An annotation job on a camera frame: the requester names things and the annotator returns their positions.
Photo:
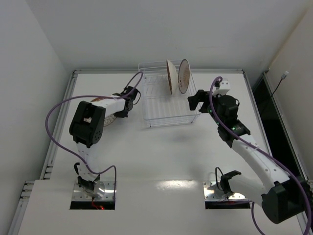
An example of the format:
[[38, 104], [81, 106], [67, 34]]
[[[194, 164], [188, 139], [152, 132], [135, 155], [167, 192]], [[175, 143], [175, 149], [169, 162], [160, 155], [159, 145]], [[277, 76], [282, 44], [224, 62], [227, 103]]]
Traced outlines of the white plate with orange sunburst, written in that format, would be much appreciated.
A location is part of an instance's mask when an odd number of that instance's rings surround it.
[[178, 73], [179, 90], [182, 94], [185, 94], [188, 90], [190, 76], [191, 72], [189, 62], [187, 59], [183, 59], [179, 66]]

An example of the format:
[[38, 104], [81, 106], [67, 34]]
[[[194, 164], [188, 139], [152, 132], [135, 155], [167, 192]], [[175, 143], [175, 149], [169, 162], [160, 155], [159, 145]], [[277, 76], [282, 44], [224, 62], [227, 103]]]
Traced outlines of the brown rim flower pattern plate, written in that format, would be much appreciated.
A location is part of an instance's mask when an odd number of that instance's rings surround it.
[[178, 89], [178, 74], [176, 67], [170, 60], [166, 60], [168, 82], [171, 95], [174, 95]]

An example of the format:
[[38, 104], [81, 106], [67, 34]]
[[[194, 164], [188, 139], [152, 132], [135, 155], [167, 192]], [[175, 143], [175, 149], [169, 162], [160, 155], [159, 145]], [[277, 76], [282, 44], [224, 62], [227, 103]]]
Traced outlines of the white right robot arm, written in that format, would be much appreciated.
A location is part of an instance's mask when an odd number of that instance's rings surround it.
[[220, 186], [225, 194], [238, 192], [259, 205], [268, 219], [279, 224], [311, 206], [304, 189], [306, 182], [292, 176], [257, 147], [250, 130], [238, 120], [239, 101], [230, 95], [212, 96], [198, 90], [188, 97], [190, 110], [202, 103], [201, 113], [212, 116], [220, 138], [238, 153], [259, 177], [259, 181], [244, 177], [233, 170], [221, 176]]

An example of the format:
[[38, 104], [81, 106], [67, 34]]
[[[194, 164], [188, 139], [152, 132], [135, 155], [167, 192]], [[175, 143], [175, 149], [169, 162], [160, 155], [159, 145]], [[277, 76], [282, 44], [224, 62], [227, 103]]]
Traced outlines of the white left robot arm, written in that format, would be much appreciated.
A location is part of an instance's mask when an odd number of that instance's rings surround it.
[[105, 184], [100, 180], [96, 150], [104, 127], [116, 118], [126, 118], [141, 98], [138, 89], [127, 86], [122, 93], [109, 98], [95, 98], [91, 102], [81, 101], [70, 124], [69, 133], [78, 149], [80, 161], [74, 164], [78, 186], [86, 194], [100, 198], [105, 194]]

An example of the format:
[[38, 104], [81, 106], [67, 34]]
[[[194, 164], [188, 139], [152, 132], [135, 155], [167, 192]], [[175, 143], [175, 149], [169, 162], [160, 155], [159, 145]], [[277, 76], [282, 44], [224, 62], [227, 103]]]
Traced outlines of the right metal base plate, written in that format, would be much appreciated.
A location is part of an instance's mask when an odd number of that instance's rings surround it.
[[215, 181], [203, 181], [203, 194], [205, 201], [208, 202], [237, 202], [237, 201], [248, 201], [249, 200], [240, 193], [229, 193], [224, 194], [223, 191], [219, 190], [216, 186]]

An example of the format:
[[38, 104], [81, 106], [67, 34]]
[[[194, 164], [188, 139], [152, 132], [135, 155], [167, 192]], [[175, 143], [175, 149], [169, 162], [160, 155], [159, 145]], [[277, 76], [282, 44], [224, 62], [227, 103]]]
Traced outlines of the metal base plate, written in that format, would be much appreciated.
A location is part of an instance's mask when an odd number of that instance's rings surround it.
[[76, 182], [73, 187], [71, 200], [74, 202], [91, 201], [92, 198], [96, 202], [112, 202], [114, 190], [114, 181], [102, 181], [96, 184], [95, 192], [86, 192], [83, 187], [79, 187]]
[[237, 202], [237, 201], [248, 201], [249, 200], [240, 193], [229, 193], [224, 194], [223, 191], [219, 190], [216, 186], [215, 181], [203, 181], [203, 194], [205, 201], [208, 202]]

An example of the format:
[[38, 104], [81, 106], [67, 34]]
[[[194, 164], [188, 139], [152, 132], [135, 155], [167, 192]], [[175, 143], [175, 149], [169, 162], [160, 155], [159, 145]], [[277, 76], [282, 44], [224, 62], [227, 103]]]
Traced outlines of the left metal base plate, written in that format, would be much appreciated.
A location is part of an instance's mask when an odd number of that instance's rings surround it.
[[95, 192], [86, 192], [83, 187], [79, 187], [76, 182], [73, 187], [71, 200], [74, 202], [91, 201], [92, 198], [96, 202], [112, 202], [114, 190], [114, 181], [102, 181], [96, 184]]

